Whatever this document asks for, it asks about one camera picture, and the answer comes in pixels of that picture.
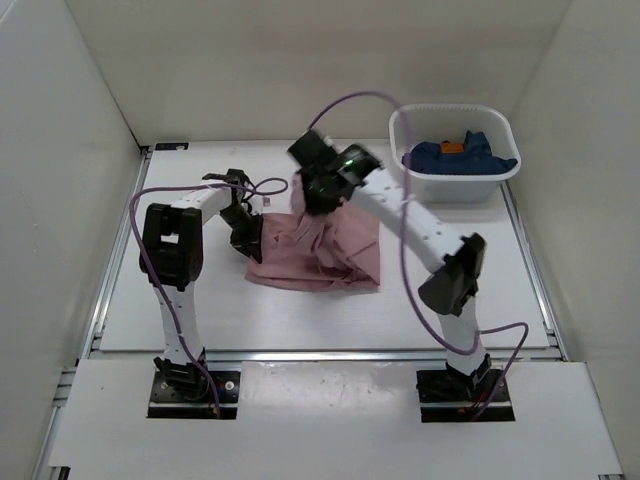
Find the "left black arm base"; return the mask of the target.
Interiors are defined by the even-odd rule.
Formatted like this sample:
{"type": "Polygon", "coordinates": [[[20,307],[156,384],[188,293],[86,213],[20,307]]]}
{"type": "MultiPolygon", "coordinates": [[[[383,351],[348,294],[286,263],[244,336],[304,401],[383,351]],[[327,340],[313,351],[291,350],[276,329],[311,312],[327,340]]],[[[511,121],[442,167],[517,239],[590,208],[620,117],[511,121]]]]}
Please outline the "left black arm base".
{"type": "Polygon", "coordinates": [[[147,417],[151,419],[235,420],[241,372],[210,370],[208,381],[200,369],[154,359],[155,373],[147,417]]]}

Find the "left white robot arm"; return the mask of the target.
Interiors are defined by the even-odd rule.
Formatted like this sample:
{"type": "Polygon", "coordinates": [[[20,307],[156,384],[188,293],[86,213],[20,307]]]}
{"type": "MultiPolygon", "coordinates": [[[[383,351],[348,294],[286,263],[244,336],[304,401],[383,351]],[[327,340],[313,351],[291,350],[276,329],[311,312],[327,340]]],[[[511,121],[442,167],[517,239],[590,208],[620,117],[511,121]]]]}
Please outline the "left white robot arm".
{"type": "Polygon", "coordinates": [[[231,246],[260,263],[263,216],[250,203],[255,190],[242,176],[208,176],[172,204],[148,205],[143,228],[132,226],[140,269],[160,304],[165,351],[155,364],[164,381],[189,401],[218,396],[195,312],[195,282],[204,264],[203,227],[220,217],[231,230],[231,246]]]}

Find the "pink trousers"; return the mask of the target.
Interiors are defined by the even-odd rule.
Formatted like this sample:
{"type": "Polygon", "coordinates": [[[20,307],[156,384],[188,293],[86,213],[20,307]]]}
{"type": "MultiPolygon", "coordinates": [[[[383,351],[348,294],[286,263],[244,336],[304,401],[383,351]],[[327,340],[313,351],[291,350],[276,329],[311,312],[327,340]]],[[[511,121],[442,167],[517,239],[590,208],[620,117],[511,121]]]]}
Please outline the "pink trousers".
{"type": "Polygon", "coordinates": [[[290,211],[263,216],[262,261],[245,279],[302,292],[371,291],[381,284],[380,222],[345,203],[332,213],[305,212],[302,180],[292,177],[290,211]]]}

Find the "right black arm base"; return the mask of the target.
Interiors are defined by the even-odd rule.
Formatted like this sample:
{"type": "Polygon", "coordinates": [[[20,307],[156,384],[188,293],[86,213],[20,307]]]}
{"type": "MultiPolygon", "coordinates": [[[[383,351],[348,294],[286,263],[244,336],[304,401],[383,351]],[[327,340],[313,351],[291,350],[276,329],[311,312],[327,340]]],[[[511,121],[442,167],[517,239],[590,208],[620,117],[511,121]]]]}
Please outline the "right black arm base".
{"type": "Polygon", "coordinates": [[[421,422],[514,422],[510,392],[501,374],[501,369],[492,368],[481,385],[468,393],[445,370],[418,370],[421,422]]]}

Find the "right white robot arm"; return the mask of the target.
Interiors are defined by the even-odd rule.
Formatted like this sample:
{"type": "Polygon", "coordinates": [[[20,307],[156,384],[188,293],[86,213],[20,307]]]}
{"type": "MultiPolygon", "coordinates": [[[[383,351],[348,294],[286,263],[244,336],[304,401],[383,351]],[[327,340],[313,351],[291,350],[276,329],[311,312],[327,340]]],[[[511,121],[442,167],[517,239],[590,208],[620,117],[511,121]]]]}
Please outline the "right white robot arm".
{"type": "Polygon", "coordinates": [[[402,254],[412,252],[417,257],[429,276],[418,290],[408,293],[410,303],[425,305],[439,319],[438,341],[447,350],[452,393],[464,400],[476,397],[490,369],[475,307],[486,250],[483,237],[463,236],[442,224],[361,145],[339,152],[317,141],[309,147],[291,146],[287,152],[299,166],[307,214],[358,207],[397,236],[402,254]]]}

